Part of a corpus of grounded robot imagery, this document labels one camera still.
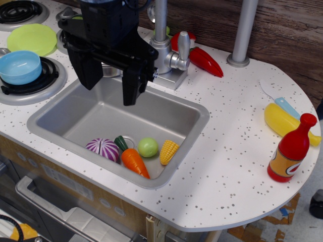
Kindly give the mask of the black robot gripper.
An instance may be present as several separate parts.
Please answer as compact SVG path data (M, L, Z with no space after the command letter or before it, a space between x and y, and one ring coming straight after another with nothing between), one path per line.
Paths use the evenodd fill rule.
M138 34L138 1L79 1L83 20L58 22L63 44L81 84L91 90L103 77L102 64L123 71L123 104L131 106L153 81L158 52Z

